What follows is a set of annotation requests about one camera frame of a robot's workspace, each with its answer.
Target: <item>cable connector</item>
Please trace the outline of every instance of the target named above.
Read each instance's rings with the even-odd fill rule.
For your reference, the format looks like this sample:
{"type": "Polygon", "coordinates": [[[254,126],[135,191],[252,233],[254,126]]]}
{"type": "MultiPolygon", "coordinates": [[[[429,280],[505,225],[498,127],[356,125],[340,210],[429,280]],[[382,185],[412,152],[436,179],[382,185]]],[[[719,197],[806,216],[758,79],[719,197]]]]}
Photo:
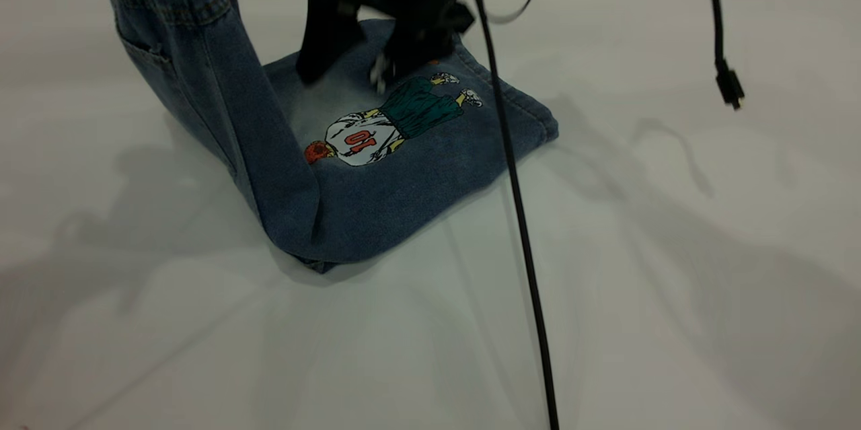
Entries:
{"type": "Polygon", "coordinates": [[[745,90],[741,87],[739,76],[734,69],[729,69],[725,59],[717,61],[717,86],[726,105],[732,105],[735,110],[741,108],[745,101],[745,90]]]}

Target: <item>stitching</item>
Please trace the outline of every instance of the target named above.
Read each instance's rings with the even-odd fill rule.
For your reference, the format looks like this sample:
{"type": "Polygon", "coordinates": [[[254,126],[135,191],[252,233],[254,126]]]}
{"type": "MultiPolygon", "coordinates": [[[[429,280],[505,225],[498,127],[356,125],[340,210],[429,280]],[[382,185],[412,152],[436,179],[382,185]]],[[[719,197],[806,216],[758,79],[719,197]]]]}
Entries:
{"type": "Polygon", "coordinates": [[[202,7],[197,7],[197,9],[191,10],[160,7],[150,0],[119,0],[118,3],[121,4],[121,6],[133,7],[133,9],[151,10],[162,16],[165,23],[188,26],[202,26],[214,22],[221,18],[221,16],[227,12],[231,6],[233,6],[230,0],[212,0],[209,1],[209,3],[204,4],[202,7]],[[194,19],[194,16],[197,16],[197,13],[202,12],[206,12],[208,17],[205,20],[198,22],[194,19]]]}
{"type": "MultiPolygon", "coordinates": [[[[484,75],[485,72],[477,71],[477,69],[472,65],[472,64],[479,65],[478,62],[475,59],[465,58],[461,52],[461,48],[463,48],[465,50],[465,47],[463,46],[463,44],[458,42],[457,47],[455,47],[455,55],[457,55],[457,58],[459,60],[461,60],[461,64],[463,64],[465,67],[470,69],[470,71],[473,72],[473,74],[476,75],[476,77],[479,77],[488,87],[491,87],[491,89],[492,89],[493,85],[485,78],[485,75],[484,75]]],[[[538,116],[535,115],[534,113],[532,113],[532,111],[529,111],[529,109],[524,108],[522,105],[520,105],[519,102],[515,101],[510,96],[508,96],[507,93],[502,92],[502,98],[507,100],[508,102],[510,102],[515,107],[519,108],[521,112],[528,114],[529,117],[532,117],[532,119],[535,120],[535,122],[540,124],[541,128],[544,129],[544,141],[542,141],[541,144],[544,144],[544,142],[547,142],[547,140],[550,138],[550,130],[548,129],[547,124],[543,120],[538,118],[538,116]]]]}

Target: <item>printed graphic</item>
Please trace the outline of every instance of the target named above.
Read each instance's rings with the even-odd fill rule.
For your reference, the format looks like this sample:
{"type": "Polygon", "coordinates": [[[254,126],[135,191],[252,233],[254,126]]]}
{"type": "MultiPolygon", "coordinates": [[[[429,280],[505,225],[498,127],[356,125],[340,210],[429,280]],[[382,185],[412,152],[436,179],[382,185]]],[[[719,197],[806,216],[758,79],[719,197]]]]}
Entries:
{"type": "Polygon", "coordinates": [[[305,159],[314,164],[325,157],[338,157],[350,166],[365,166],[397,151],[406,139],[460,117],[464,104],[482,107],[482,99],[470,89],[461,90],[457,98],[431,93],[437,85],[447,83],[460,80],[448,73],[437,73],[430,80],[407,80],[382,107],[347,114],[332,123],[325,141],[314,141],[305,148],[305,159]]]}

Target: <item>sneaker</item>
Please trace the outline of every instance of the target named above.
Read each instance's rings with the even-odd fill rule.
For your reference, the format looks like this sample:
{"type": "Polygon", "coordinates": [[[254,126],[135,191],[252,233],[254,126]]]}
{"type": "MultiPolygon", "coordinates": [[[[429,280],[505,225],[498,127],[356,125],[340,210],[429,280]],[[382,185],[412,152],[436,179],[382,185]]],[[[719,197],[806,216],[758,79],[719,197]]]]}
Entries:
{"type": "Polygon", "coordinates": [[[480,97],[475,90],[472,89],[463,89],[461,90],[461,95],[465,97],[465,103],[469,105],[473,105],[476,107],[482,107],[484,103],[482,102],[482,97],[480,97]]]}
{"type": "Polygon", "coordinates": [[[444,71],[441,71],[441,72],[437,73],[436,75],[433,75],[433,77],[431,77],[430,80],[431,81],[442,80],[440,82],[440,85],[443,85],[446,83],[461,83],[461,80],[458,77],[455,77],[454,75],[452,75],[450,73],[445,73],[444,71]]]}

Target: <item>denim fabric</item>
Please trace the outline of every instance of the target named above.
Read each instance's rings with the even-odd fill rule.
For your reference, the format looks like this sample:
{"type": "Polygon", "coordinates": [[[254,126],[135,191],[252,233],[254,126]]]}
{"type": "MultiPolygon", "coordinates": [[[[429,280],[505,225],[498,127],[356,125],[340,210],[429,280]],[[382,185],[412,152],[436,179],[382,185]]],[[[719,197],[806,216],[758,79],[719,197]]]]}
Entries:
{"type": "MultiPolygon", "coordinates": [[[[164,106],[227,166],[268,237],[317,271],[390,249],[505,170],[490,75],[457,41],[382,96],[368,41],[304,87],[297,54],[261,66],[237,0],[111,0],[123,46],[164,106]]],[[[517,156],[558,135],[504,84],[517,156]]]]}

